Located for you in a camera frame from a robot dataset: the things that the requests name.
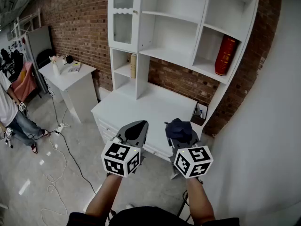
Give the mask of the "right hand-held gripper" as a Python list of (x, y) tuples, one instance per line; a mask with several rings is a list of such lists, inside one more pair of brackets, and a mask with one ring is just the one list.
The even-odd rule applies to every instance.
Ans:
[(186, 179), (205, 175), (213, 163), (213, 157), (208, 146), (199, 146), (199, 137), (192, 129), (190, 142), (182, 142), (169, 138), (168, 144), (173, 155), (169, 157), (172, 164), (171, 179), (183, 175)]

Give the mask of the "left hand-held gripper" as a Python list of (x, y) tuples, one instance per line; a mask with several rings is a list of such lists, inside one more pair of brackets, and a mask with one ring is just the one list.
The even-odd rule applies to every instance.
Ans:
[(145, 158), (143, 145), (146, 142), (148, 127), (146, 120), (134, 121), (123, 126), (118, 131), (117, 138), (106, 139), (101, 154), (106, 172), (125, 178), (136, 172)]

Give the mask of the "dark blue wiping cloth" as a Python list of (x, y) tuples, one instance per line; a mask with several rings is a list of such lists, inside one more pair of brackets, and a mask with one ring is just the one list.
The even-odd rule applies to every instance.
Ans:
[(189, 121), (181, 121), (179, 118), (171, 122), (165, 122), (166, 137), (188, 142), (192, 139), (192, 126)]

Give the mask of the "white shelf cabinet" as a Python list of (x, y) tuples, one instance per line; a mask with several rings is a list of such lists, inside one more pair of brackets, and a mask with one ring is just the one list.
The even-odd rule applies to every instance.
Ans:
[[(150, 58), (196, 71), (219, 82), (207, 110), (205, 126), (213, 115), (246, 49), (259, 0), (141, 0), (138, 51), (110, 47), (111, 64), (126, 53), (137, 54), (146, 67)], [(228, 72), (215, 73), (215, 61), (224, 35), (238, 40)]]

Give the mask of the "person's left forearm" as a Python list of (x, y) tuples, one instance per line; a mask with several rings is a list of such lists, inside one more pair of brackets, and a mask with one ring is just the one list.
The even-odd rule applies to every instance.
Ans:
[(108, 217), (122, 178), (115, 174), (110, 174), (106, 177), (96, 196), (88, 205), (86, 210), (87, 215), (100, 218), (101, 220), (105, 220)]

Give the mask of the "person's right forearm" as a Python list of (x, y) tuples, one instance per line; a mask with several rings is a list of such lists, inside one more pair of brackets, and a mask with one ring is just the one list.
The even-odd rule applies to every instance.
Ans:
[(213, 207), (197, 178), (186, 179), (190, 214), (195, 226), (215, 220)]

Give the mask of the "white table top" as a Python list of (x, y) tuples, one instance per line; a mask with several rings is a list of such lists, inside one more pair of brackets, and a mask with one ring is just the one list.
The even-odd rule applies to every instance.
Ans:
[(190, 121), (197, 102), (165, 88), (148, 84), (139, 98), (131, 83), (112, 91), (92, 110), (95, 122), (105, 139), (110, 139), (125, 125), (140, 120), (149, 124), (143, 148), (166, 161), (172, 156), (165, 133), (167, 122), (179, 118)]

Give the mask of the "black pen holder box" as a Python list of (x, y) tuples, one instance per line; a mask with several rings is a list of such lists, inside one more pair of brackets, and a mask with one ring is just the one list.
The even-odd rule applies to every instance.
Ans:
[[(203, 111), (203, 117), (202, 118), (200, 117), (200, 110)], [(203, 104), (200, 104), (200, 103), (197, 103), (190, 121), (197, 124), (197, 125), (199, 125), (199, 126), (203, 126), (203, 124), (206, 121), (207, 110), (208, 110), (207, 106), (205, 106)]]

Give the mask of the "beige book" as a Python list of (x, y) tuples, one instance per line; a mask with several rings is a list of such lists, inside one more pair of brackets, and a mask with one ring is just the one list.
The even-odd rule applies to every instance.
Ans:
[(130, 55), (130, 76), (132, 79), (136, 78), (136, 54)]

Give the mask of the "small white table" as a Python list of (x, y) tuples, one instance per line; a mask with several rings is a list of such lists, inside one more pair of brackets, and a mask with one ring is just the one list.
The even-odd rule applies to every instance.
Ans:
[(39, 72), (60, 90), (69, 112), (79, 123), (91, 122), (91, 110), (98, 104), (92, 78), (96, 69), (82, 64), (78, 72), (69, 72), (72, 64), (63, 65), (62, 57), (56, 64), (60, 75), (55, 74), (52, 63), (40, 68)]

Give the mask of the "person's clothing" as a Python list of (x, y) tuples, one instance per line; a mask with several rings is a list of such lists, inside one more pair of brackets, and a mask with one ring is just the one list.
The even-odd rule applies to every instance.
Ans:
[[(105, 219), (73, 212), (66, 226), (105, 226)], [(143, 206), (122, 210), (113, 216), (109, 226), (195, 226), (158, 207)]]

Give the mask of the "red hardcover book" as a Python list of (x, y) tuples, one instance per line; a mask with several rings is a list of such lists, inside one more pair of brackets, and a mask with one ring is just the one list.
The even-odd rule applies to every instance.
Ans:
[(228, 72), (232, 63), (233, 57), (236, 53), (238, 40), (228, 35), (224, 35), (221, 46), (215, 61), (215, 73), (223, 76)]

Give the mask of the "white yellow booklet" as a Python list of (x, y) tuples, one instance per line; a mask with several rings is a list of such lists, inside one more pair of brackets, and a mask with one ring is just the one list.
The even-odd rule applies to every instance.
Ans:
[(73, 62), (72, 65), (70, 66), (68, 73), (77, 73), (80, 71), (82, 66), (81, 62)]

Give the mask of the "ribbed glass cabinet door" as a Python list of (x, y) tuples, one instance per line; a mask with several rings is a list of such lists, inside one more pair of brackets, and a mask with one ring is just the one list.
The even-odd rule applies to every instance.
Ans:
[(110, 47), (128, 52), (138, 51), (140, 10), (141, 0), (108, 0)]

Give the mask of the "black folding chair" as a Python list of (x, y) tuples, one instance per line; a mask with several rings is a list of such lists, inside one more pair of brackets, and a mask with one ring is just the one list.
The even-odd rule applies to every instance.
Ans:
[(37, 58), (36, 58), (36, 63), (37, 63), (37, 67), (38, 69), (46, 66), (47, 64), (50, 63), (50, 57), (52, 56), (55, 56), (55, 52), (52, 50), (52, 49), (46, 49), (42, 52), (40, 52), (38, 55), (37, 55)]

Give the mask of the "pink cloth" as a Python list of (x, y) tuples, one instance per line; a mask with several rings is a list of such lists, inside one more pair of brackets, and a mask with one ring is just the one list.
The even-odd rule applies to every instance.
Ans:
[(21, 102), (24, 102), (30, 93), (33, 92), (37, 87), (35, 79), (32, 75), (32, 68), (32, 62), (24, 63), (17, 80), (11, 84), (16, 97)]

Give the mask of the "white partition panel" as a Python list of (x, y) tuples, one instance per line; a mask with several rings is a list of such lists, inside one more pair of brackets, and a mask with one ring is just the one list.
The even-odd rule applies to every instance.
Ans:
[(48, 93), (48, 87), (46, 85), (45, 79), (43, 75), (39, 72), (39, 69), (37, 67), (36, 58), (40, 52), (48, 48), (53, 50), (50, 26), (43, 26), (33, 30), (32, 32), (29, 32), (25, 36), (25, 42), (29, 59), (33, 65), (32, 71), (36, 83), (40, 91), (42, 91), (43, 93)]

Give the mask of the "white metal rack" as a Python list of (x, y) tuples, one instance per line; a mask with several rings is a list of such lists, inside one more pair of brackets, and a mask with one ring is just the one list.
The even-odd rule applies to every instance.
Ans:
[(17, 18), (11, 30), (12, 41), (21, 41), (22, 38), (29, 32), (41, 27), (41, 10), (25, 16), (24, 18)]

